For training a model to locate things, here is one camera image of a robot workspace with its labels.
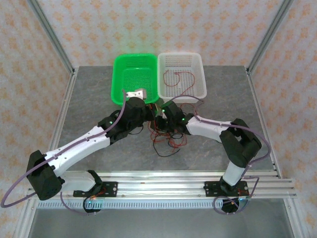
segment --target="red wire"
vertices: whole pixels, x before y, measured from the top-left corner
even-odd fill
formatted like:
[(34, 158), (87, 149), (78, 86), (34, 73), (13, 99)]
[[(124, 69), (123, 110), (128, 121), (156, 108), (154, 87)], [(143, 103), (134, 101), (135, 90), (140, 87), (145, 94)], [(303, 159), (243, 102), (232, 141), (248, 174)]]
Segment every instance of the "red wire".
[(188, 71), (174, 72), (174, 74), (178, 75), (178, 82), (177, 82), (175, 85), (168, 85), (168, 84), (166, 83), (166, 80), (165, 80), (165, 74), (166, 74), (168, 71), (169, 71), (169, 69), (168, 69), (167, 71), (165, 71), (165, 73), (163, 74), (164, 84), (165, 84), (166, 86), (168, 86), (168, 87), (175, 87), (176, 85), (178, 85), (178, 83), (180, 82), (180, 79), (181, 79), (179, 74), (181, 74), (181, 73), (189, 73), (189, 74), (191, 74), (191, 75), (193, 76), (193, 84), (192, 84), (191, 86), (189, 86), (183, 93), (181, 93), (181, 95), (183, 95), (188, 89), (190, 89), (191, 87), (194, 86), (194, 84), (195, 84), (195, 76), (194, 76), (191, 72), (188, 72)]
[[(181, 146), (187, 145), (187, 137), (186, 137), (185, 134), (183, 135), (182, 142), (179, 143), (179, 144), (177, 144), (177, 143), (174, 142), (174, 138), (172, 138), (168, 133), (160, 133), (160, 132), (158, 132), (158, 131), (156, 130), (157, 127), (156, 127), (156, 123), (155, 123), (155, 122), (154, 122), (155, 130), (152, 130), (152, 129), (150, 128), (150, 124), (151, 124), (151, 122), (148, 123), (148, 129), (149, 129), (149, 131), (151, 132), (150, 138), (151, 138), (151, 140), (152, 140), (154, 143), (160, 143), (160, 142), (169, 140), (170, 146), (173, 147), (173, 151), (172, 151), (172, 152), (174, 152), (175, 149), (177, 149), (177, 148), (179, 148), (179, 147), (181, 147)], [(157, 137), (158, 137), (158, 136), (164, 136), (165, 138), (162, 139), (162, 140), (157, 140)]]
[(186, 104), (186, 105), (190, 105), (190, 106), (192, 106), (192, 107), (195, 109), (195, 106), (194, 106), (193, 104), (190, 104), (190, 103), (182, 103), (182, 104), (180, 105), (180, 108), (182, 108), (182, 106), (184, 106), (185, 104)]

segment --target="patterned wallpaper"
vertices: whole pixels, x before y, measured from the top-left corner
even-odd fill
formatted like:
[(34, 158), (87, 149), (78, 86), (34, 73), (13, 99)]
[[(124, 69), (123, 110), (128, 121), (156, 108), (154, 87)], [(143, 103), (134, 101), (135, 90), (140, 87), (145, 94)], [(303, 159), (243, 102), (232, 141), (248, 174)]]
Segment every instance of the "patterned wallpaper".
[(282, 173), (317, 237), (317, 8), (295, 0), (253, 75)]
[[(30, 153), (46, 151), (69, 72), (26, 0), (0, 1), (0, 198), (25, 173)], [(10, 196), (25, 195), (28, 181)], [(10, 238), (23, 204), (0, 208), (2, 238)]]
[(200, 53), (249, 65), (282, 0), (39, 0), (70, 61), (112, 65), (123, 53)]

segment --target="aluminum frame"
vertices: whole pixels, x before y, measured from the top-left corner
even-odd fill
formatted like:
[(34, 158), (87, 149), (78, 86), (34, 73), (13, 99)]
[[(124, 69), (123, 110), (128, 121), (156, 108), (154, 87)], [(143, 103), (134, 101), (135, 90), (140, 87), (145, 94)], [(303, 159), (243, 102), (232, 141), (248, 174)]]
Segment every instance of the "aluminum frame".
[[(254, 99), (254, 102), (256, 104), (256, 108), (257, 108), (258, 114), (259, 114), (260, 123), (261, 123), (262, 129), (263, 129), (264, 137), (270, 144), (272, 144), (270, 136), (269, 136), (269, 133), (268, 133), (268, 131), (266, 129), (266, 122), (265, 122), (265, 119), (263, 117), (263, 112), (262, 112), (262, 109), (260, 107), (256, 92), (255, 92), (255, 89), (254, 89), (254, 86), (253, 86), (251, 75), (248, 72), (246, 72), (246, 74), (247, 74), (247, 79), (248, 79), (248, 82), (249, 82), (249, 85), (250, 85), (250, 88), (251, 88), (251, 92), (252, 92), (252, 95), (253, 95), (253, 99)], [(270, 154), (270, 158), (271, 158), (271, 161), (273, 163), (273, 170), (276, 171), (277, 175), (281, 178), (281, 172), (280, 172), (281, 170), (280, 170), (279, 163), (278, 163), (278, 161), (276, 159), (274, 148), (272, 148), (272, 151), (271, 151), (271, 154)]]
[(34, 11), (34, 14), (37, 16), (39, 22), (43, 26), (43, 29), (45, 30), (48, 38), (50, 39), (51, 43), (55, 47), (57, 53), (61, 57), (61, 60), (64, 64), (64, 66), (66, 67), (66, 69), (69, 72), (73, 72), (74, 67), (73, 67), (72, 63), (70, 62), (70, 60), (69, 60), (63, 46), (61, 45), (58, 37), (56, 36), (52, 26), (50, 25), (48, 19), (46, 18), (40, 4), (38, 3), (37, 0), (27, 0), (27, 2), (29, 4), (30, 8)]
[(53, 135), (50, 141), (50, 146), (48, 151), (57, 149), (58, 147), (58, 142), (59, 142), (61, 131), (65, 122), (70, 98), (73, 93), (74, 85), (76, 82), (77, 73), (78, 73), (78, 68), (76, 68), (74, 72), (70, 74), (69, 82), (67, 84), (67, 88), (64, 93), (63, 103), (60, 106), (60, 109), (58, 112), (58, 118), (54, 127), (54, 131), (53, 131)]
[[(117, 197), (107, 200), (119, 199), (202, 199), (206, 197), (205, 181), (219, 181), (224, 172), (207, 171), (166, 171), (166, 172), (98, 172), (103, 181), (118, 182)], [(259, 176), (260, 180), (253, 198), (296, 198), (294, 183), (291, 179), (280, 179), (274, 172), (247, 172), (245, 176)], [(245, 180), (249, 191), (255, 185), (256, 179)], [(63, 192), (65, 196), (72, 197), (73, 191)], [(59, 194), (52, 199), (59, 199)]]

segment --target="purple cable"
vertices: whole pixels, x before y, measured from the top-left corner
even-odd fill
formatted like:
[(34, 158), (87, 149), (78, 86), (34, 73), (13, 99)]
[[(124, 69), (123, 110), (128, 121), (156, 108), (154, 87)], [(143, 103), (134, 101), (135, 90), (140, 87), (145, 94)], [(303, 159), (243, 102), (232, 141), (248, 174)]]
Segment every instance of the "purple cable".
[(12, 202), (10, 204), (5, 204), (5, 201), (7, 200), (8, 196), (10, 195), (10, 193), (13, 191), (13, 189), (24, 179), (26, 178), (30, 173), (34, 172), (35, 170), (37, 170), (39, 167), (49, 163), (50, 161), (54, 160), (54, 159), (57, 159), (58, 156), (60, 156), (62, 153), (68, 151), (69, 149), (73, 148), (74, 146), (82, 143), (82, 142), (85, 142), (85, 141), (88, 141), (90, 139), (93, 139), (93, 138), (96, 138), (100, 135), (103, 135), (105, 133), (107, 133), (108, 131), (110, 131), (118, 122), (119, 120), (121, 119), (122, 117), (122, 114), (123, 114), (123, 111), (124, 111), (124, 108), (125, 108), (125, 102), (126, 102), (126, 93), (124, 91), (124, 89), (122, 90), (123, 91), (123, 105), (122, 105), (122, 108), (121, 108), (121, 111), (120, 111), (120, 114), (118, 115), (117, 119), (115, 120), (115, 122), (109, 127), (107, 128), (106, 130), (96, 134), (96, 135), (92, 135), (92, 136), (89, 136), (87, 138), (84, 138), (84, 139), (81, 139), (79, 141), (76, 141), (75, 143), (67, 146), (66, 148), (64, 148), (63, 150), (59, 151), (58, 153), (56, 153), (55, 155), (53, 155), (52, 157), (50, 157), (49, 159), (39, 163), (38, 165), (36, 165), (35, 167), (33, 167), (32, 169), (30, 169), (29, 171), (27, 171), (24, 175), (22, 175), (9, 189), (8, 191), (4, 194), (2, 200), (1, 200), (1, 203), (0, 203), (0, 206), (2, 208), (7, 208), (7, 207), (11, 207), (11, 206), (14, 206), (20, 202), (23, 202), (25, 201), (26, 199), (32, 197), (33, 195), (35, 195), (36, 193), (33, 192), (29, 195), (26, 195), (25, 197), (21, 198), (20, 200), (17, 200), (15, 202)]
[[(190, 95), (186, 95), (186, 96), (183, 96), (183, 95), (179, 95), (179, 96), (176, 96), (174, 98), (172, 98), (171, 100), (174, 100), (175, 98), (179, 98), (179, 97), (191, 97), (191, 98), (195, 98), (201, 102), (203, 102), (203, 100), (195, 97), (195, 96), (190, 96)], [(244, 127), (244, 126), (240, 126), (240, 125), (231, 125), (231, 124), (221, 124), (221, 123), (217, 123), (217, 122), (213, 122), (213, 121), (208, 121), (208, 120), (204, 120), (204, 119), (200, 119), (196, 113), (196, 110), (197, 110), (197, 107), (195, 106), (195, 109), (194, 109), (194, 117), (198, 120), (198, 121), (201, 121), (201, 122), (204, 122), (204, 123), (207, 123), (207, 124), (211, 124), (211, 125), (217, 125), (217, 126), (225, 126), (225, 127), (233, 127), (233, 128), (239, 128), (239, 129), (242, 129), (242, 130), (247, 130), (249, 132), (252, 132), (254, 133), (255, 135), (257, 135), (267, 146), (267, 153), (265, 155), (263, 155), (262, 157), (259, 157), (255, 160), (252, 160), (249, 164), (248, 164), (248, 168), (255, 162), (258, 162), (258, 161), (261, 161), (263, 159), (265, 159), (267, 156), (270, 155), (271, 153), (271, 145), (269, 144), (269, 142), (265, 139), (265, 137), (263, 135), (261, 135), (260, 133), (258, 133), (257, 131), (253, 130), (253, 129), (250, 129), (248, 127)]]
[(66, 203), (64, 202), (63, 192), (60, 192), (60, 200), (61, 200), (62, 204), (64, 205), (64, 207), (67, 208), (68, 211), (75, 212), (75, 213), (77, 213), (78, 215), (81, 215), (81, 216), (89, 216), (90, 215), (89, 213), (79, 212), (79, 211), (76, 211), (75, 209), (71, 209), (70, 207), (68, 207), (66, 205)]
[[(256, 190), (256, 187), (257, 187), (258, 182), (259, 182), (259, 180), (260, 180), (260, 177), (258, 177), (258, 176), (250, 176), (250, 177), (248, 177), (248, 178), (243, 178), (243, 179), (257, 179), (256, 182), (255, 182), (255, 184), (254, 184), (254, 187), (253, 187), (253, 189), (252, 189), (252, 192), (251, 192), (251, 194), (249, 195), (249, 198), (252, 198), (252, 196), (253, 196), (253, 194), (254, 194), (254, 191)], [(226, 213), (226, 212), (220, 212), (220, 211), (216, 208), (216, 206), (215, 206), (216, 201), (217, 201), (219, 198), (223, 198), (223, 199), (229, 200), (229, 201), (224, 202), (224, 203), (232, 202), (237, 208), (239, 208), (239, 206), (238, 206), (238, 204), (237, 204), (233, 199), (231, 199), (231, 198), (229, 198), (229, 197), (226, 197), (226, 196), (218, 196), (218, 197), (215, 197), (214, 200), (213, 200), (213, 202), (212, 202), (213, 209), (214, 209), (214, 211), (215, 211), (216, 213), (219, 213), (219, 214), (221, 214), (221, 215), (235, 215), (235, 214), (237, 214), (237, 213), (240, 213), (240, 212), (244, 211), (244, 209), (247, 207), (247, 205), (248, 205), (248, 203), (249, 203), (249, 201), (247, 200), (246, 204), (243, 206), (243, 208), (241, 208), (241, 210), (236, 211), (236, 212), (233, 212), (233, 213)]]
[[(195, 97), (195, 96), (191, 96), (191, 95), (186, 95), (186, 96), (184, 96), (184, 95), (179, 95), (179, 96), (176, 96), (176, 97), (172, 98), (171, 100), (174, 100), (175, 98), (180, 98), (180, 97), (191, 97), (191, 98), (195, 98), (195, 99), (201, 101), (202, 104), (204, 103), (203, 100), (201, 100), (201, 99), (199, 99), (199, 98), (197, 98), (197, 97)], [(267, 146), (267, 153), (266, 153), (265, 155), (263, 155), (262, 157), (259, 157), (259, 158), (255, 159), (255, 160), (252, 160), (252, 161), (247, 165), (247, 167), (245, 168), (245, 170), (243, 171), (241, 177), (244, 176), (244, 174), (247, 172), (247, 170), (251, 167), (251, 165), (252, 165), (253, 163), (265, 159), (265, 158), (266, 158), (267, 156), (269, 156), (270, 153), (271, 153), (271, 145), (269, 144), (269, 142), (265, 139), (265, 137), (264, 137), (263, 135), (261, 135), (260, 133), (258, 133), (257, 131), (255, 131), (255, 130), (253, 130), (253, 129), (250, 129), (250, 128), (245, 127), (245, 126), (240, 126), (240, 125), (221, 124), (221, 123), (217, 123), (217, 122), (213, 122), (213, 121), (208, 121), (208, 120), (200, 119), (200, 118), (198, 117), (198, 115), (197, 115), (197, 106), (194, 106), (194, 117), (195, 117), (198, 121), (200, 121), (200, 122), (207, 123), (207, 124), (211, 124), (211, 125), (225, 126), (225, 127), (233, 127), (233, 128), (238, 128), (238, 129), (242, 129), (242, 130), (247, 130), (247, 131), (252, 132), (253, 134), (257, 135), (257, 136), (266, 144), (266, 146)], [(259, 182), (259, 180), (260, 180), (260, 177), (248, 177), (248, 178), (247, 178), (247, 179), (254, 179), (254, 178), (257, 178), (257, 181), (256, 181), (256, 183), (255, 183), (255, 185), (254, 185), (254, 187), (253, 187), (253, 190), (252, 190), (251, 194), (250, 194), (250, 198), (253, 196), (253, 193), (254, 193), (254, 191), (255, 191), (255, 189), (256, 189), (256, 186), (258, 185), (258, 182)], [(213, 200), (213, 202), (212, 202), (213, 208), (214, 208), (215, 212), (217, 212), (217, 213), (219, 213), (219, 214), (222, 214), (222, 215), (234, 215), (234, 214), (236, 214), (236, 213), (240, 213), (240, 212), (242, 212), (242, 211), (246, 208), (246, 206), (247, 206), (247, 204), (248, 204), (248, 202), (249, 202), (249, 201), (247, 200), (247, 203), (244, 205), (244, 207), (243, 207), (240, 211), (237, 211), (237, 212), (235, 212), (235, 213), (224, 213), (224, 212), (220, 212), (218, 209), (216, 209), (215, 202), (216, 202), (216, 200), (219, 199), (219, 198), (228, 199), (230, 202), (233, 202), (233, 204), (236, 205), (237, 207), (239, 207), (239, 206), (238, 206), (231, 198), (229, 198), (229, 197), (226, 197), (226, 196), (218, 196), (218, 197), (216, 197), (216, 198)]]

